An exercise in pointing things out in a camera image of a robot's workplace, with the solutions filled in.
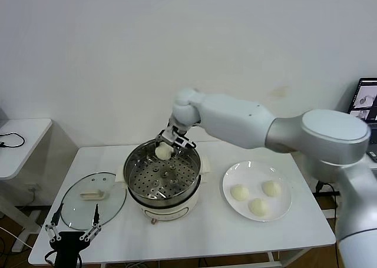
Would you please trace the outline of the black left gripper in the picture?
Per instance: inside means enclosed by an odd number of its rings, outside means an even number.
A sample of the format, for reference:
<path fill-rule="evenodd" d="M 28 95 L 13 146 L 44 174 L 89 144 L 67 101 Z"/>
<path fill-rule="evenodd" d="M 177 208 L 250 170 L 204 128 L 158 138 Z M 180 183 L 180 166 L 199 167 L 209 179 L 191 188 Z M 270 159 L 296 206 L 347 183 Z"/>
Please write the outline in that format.
<path fill-rule="evenodd" d="M 59 233 L 57 225 L 63 208 L 61 203 L 52 215 L 50 223 L 44 226 L 49 237 L 51 253 L 56 253 L 54 267 L 82 267 L 80 252 L 85 249 L 85 242 L 91 242 L 101 231 L 98 204 L 95 205 L 92 227 L 84 231 L 62 231 Z"/>

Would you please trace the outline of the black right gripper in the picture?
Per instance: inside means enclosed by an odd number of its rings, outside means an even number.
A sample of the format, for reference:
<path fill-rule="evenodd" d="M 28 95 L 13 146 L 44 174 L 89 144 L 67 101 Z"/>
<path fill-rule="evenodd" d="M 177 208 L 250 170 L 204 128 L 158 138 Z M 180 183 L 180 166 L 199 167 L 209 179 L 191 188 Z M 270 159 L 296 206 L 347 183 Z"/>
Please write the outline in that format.
<path fill-rule="evenodd" d="M 154 139 L 155 146 L 159 146 L 162 142 L 173 146 L 172 156 L 179 156 L 183 152 L 183 137 L 185 135 L 185 127 L 178 123 L 176 119 L 169 119 L 167 127 L 158 134 Z"/>

